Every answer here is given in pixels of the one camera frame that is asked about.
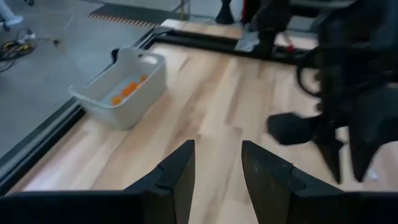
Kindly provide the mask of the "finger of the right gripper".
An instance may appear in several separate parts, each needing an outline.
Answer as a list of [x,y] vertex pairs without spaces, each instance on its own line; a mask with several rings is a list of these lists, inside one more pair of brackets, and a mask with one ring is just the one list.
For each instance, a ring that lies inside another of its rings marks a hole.
[[317,129],[313,136],[313,142],[321,152],[335,182],[340,184],[340,149],[344,143],[336,138],[334,129]]
[[373,156],[381,146],[378,138],[365,139],[358,129],[349,127],[349,148],[354,177],[358,182],[364,180]]

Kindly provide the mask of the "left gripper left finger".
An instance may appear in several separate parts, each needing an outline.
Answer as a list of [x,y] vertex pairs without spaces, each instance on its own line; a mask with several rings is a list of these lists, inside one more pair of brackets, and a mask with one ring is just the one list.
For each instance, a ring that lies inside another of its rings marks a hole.
[[187,140],[124,189],[134,194],[129,223],[186,224],[195,185],[195,141]]

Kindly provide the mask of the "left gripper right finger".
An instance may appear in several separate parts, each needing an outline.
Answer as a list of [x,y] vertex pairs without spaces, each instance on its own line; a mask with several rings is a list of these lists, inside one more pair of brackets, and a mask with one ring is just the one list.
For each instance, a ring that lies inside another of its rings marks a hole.
[[339,223],[342,191],[251,142],[242,142],[241,160],[259,223]]

